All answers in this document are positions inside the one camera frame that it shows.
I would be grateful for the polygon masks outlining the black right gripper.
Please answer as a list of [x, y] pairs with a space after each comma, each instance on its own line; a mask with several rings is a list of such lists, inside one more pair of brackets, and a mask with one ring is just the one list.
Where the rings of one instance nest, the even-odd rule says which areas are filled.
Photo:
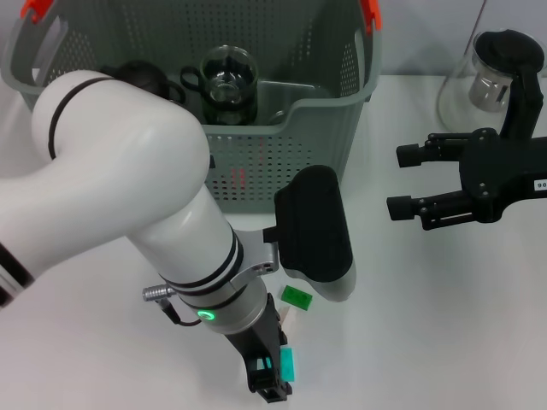
[[430, 231], [470, 222], [494, 223], [510, 205], [546, 198], [546, 138], [501, 138], [491, 128], [431, 133], [423, 146], [396, 149], [400, 168], [424, 162], [459, 162], [462, 190], [436, 196], [386, 199], [393, 221], [419, 217]]

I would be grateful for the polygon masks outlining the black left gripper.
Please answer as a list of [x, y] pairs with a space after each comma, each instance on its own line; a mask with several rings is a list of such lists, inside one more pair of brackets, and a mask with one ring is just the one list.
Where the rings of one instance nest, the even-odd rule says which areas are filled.
[[285, 334], [279, 322], [274, 299], [267, 293], [267, 302], [256, 322], [244, 331], [227, 335], [227, 340], [242, 356], [252, 392], [268, 404], [286, 401], [291, 385], [280, 379], [280, 348]]

